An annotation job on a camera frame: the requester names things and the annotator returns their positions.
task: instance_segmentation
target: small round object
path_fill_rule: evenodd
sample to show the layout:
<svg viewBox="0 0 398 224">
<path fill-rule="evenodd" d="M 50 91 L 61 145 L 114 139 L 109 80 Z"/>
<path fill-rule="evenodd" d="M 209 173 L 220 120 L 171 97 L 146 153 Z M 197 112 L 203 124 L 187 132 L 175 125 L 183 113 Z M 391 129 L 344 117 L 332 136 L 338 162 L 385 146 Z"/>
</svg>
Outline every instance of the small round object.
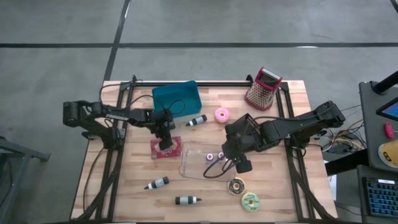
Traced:
<svg viewBox="0 0 398 224">
<path fill-rule="evenodd" d="M 224 153 L 220 152 L 220 153 L 217 155 L 217 157 L 218 157 L 219 159 L 221 159 L 222 157 L 224 157 Z"/>
<path fill-rule="evenodd" d="M 390 141 L 379 146 L 378 154 L 385 165 L 398 168 L 398 140 Z"/>
<path fill-rule="evenodd" d="M 227 184 L 228 192 L 233 195 L 241 195 L 246 191 L 244 181 L 238 177 L 233 178 Z"/>
<path fill-rule="evenodd" d="M 211 153 L 206 155 L 206 160 L 207 161 L 211 162 L 211 161 L 213 161 L 213 159 L 214 159 L 214 156 Z"/>
<path fill-rule="evenodd" d="M 218 108 L 214 112 L 214 117 L 220 123 L 225 123 L 229 119 L 229 111 L 225 108 Z"/>
<path fill-rule="evenodd" d="M 255 193 L 248 192 L 242 196 L 242 207 L 247 212 L 255 212 L 260 207 L 260 199 Z"/>
</svg>

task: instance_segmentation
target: yellow object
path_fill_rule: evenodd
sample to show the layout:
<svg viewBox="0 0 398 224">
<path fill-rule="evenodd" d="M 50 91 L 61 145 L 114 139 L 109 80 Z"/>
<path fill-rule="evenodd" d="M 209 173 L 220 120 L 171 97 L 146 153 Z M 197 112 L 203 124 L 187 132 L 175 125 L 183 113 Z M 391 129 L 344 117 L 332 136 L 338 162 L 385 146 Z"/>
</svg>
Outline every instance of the yellow object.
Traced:
<svg viewBox="0 0 398 224">
<path fill-rule="evenodd" d="M 379 157 L 387 166 L 398 168 L 398 140 L 382 144 L 379 147 Z"/>
<path fill-rule="evenodd" d="M 359 122 L 361 122 L 361 121 L 363 121 L 363 119 L 361 119 L 361 120 L 359 120 L 359 121 L 356 121 L 356 122 L 354 122 L 352 125 L 350 125 L 346 130 L 350 130 L 355 124 L 358 124 Z M 338 136 L 341 136 L 341 135 L 344 135 L 345 134 L 345 132 L 347 132 L 347 131 L 343 131 L 342 133 L 340 133 Z"/>
<path fill-rule="evenodd" d="M 334 141 L 345 141 L 345 142 L 349 142 L 349 143 L 351 143 L 351 145 L 355 145 L 356 147 L 358 147 L 358 148 L 360 148 L 360 149 L 363 149 L 363 147 L 362 146 L 360 146 L 359 144 L 356 144 L 355 142 L 353 142 L 353 141 L 351 141 L 351 140 L 348 140 L 348 139 L 341 139 L 341 138 L 336 138 Z"/>
</svg>

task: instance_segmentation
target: pink donut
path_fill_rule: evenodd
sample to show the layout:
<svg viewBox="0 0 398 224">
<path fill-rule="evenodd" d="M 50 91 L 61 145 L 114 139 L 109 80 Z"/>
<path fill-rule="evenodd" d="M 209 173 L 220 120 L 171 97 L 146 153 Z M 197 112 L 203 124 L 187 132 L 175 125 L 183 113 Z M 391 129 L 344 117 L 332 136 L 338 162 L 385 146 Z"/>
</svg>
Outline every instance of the pink donut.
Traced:
<svg viewBox="0 0 398 224">
<path fill-rule="evenodd" d="M 214 112 L 214 117 L 220 123 L 225 123 L 229 119 L 229 111 L 225 108 L 218 108 Z"/>
</svg>

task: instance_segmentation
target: green donut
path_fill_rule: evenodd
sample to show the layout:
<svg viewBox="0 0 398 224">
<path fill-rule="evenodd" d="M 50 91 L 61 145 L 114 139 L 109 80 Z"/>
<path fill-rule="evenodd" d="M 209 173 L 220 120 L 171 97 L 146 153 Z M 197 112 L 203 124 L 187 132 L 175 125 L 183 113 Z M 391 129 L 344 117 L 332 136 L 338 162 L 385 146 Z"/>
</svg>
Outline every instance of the green donut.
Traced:
<svg viewBox="0 0 398 224">
<path fill-rule="evenodd" d="M 260 207 L 260 199 L 254 193 L 246 193 L 242 196 L 242 207 L 245 211 L 255 212 Z"/>
</svg>

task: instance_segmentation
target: butcher block tabletop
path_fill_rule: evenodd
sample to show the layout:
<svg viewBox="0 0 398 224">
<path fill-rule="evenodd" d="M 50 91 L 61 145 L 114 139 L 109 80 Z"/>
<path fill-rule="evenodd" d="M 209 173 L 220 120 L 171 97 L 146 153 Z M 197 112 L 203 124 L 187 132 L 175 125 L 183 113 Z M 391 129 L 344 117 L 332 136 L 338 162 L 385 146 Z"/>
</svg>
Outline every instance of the butcher block tabletop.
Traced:
<svg viewBox="0 0 398 224">
<path fill-rule="evenodd" d="M 294 114 L 300 115 L 311 110 L 303 81 L 286 81 L 289 84 Z M 104 85 L 120 82 L 104 82 Z M 244 100 L 249 87 L 198 87 L 202 102 L 201 114 L 208 120 L 196 126 L 185 126 L 192 116 L 175 119 L 176 128 L 172 136 L 181 136 L 183 148 L 219 147 L 226 141 L 225 124 L 215 121 L 214 112 L 222 107 L 230 112 L 227 123 L 233 123 L 244 114 L 256 116 L 279 116 L 277 102 L 267 111 L 250 107 Z M 153 87 L 134 87 L 133 99 L 152 94 Z M 118 86 L 104 88 L 104 104 L 116 106 Z M 283 91 L 281 92 L 284 111 L 287 107 Z M 131 108 L 153 108 L 153 99 L 143 97 Z M 264 152 L 246 154 L 251 160 L 253 170 L 237 174 L 246 183 L 248 192 L 260 199 L 260 208 L 256 212 L 246 212 L 241 206 L 241 197 L 227 191 L 226 182 L 198 180 L 182 177 L 179 172 L 180 157 L 151 159 L 150 140 L 155 136 L 146 128 L 127 127 L 123 161 L 119 179 L 118 193 L 114 208 L 114 222 L 292 222 L 297 221 L 292 186 L 283 143 Z M 90 167 L 102 149 L 100 140 L 90 141 L 73 204 L 71 218 L 83 213 L 83 189 Z M 106 150 L 102 150 L 96 162 L 87 187 L 86 207 L 98 193 L 103 176 Z M 326 175 L 321 150 L 318 146 L 307 147 L 304 157 L 311 191 L 326 210 L 337 217 L 335 204 Z M 155 179 L 167 176 L 170 183 L 154 190 L 144 187 Z M 110 190 L 105 197 L 103 216 L 108 211 Z M 194 205 L 176 205 L 175 197 L 196 196 L 202 199 Z M 300 192 L 305 217 L 308 217 L 305 198 Z"/>
</svg>

